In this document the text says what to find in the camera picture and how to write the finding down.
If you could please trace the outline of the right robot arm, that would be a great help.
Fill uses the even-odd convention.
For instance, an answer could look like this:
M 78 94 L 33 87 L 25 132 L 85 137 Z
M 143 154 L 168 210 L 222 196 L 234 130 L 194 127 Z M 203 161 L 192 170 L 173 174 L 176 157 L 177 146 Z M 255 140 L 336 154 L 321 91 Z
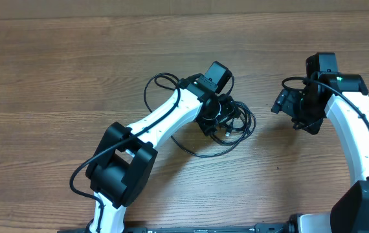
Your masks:
M 339 138 L 350 173 L 349 190 L 322 214 L 294 214 L 280 232 L 369 232 L 369 91 L 359 74 L 339 72 L 333 52 L 306 59 L 301 89 L 282 81 L 271 111 L 291 117 L 295 130 L 316 135 L 328 119 Z

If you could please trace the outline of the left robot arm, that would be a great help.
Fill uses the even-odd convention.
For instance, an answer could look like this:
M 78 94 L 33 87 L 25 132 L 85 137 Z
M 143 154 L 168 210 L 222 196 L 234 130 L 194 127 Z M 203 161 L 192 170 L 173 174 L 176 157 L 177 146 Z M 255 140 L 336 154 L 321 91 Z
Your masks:
M 88 232 L 123 231 L 126 208 L 148 182 L 158 148 L 178 129 L 195 121 L 211 136 L 238 114 L 229 93 L 222 93 L 233 80 L 229 69 L 214 61 L 205 74 L 179 80 L 173 95 L 142 120 L 106 129 L 85 173 L 96 200 Z

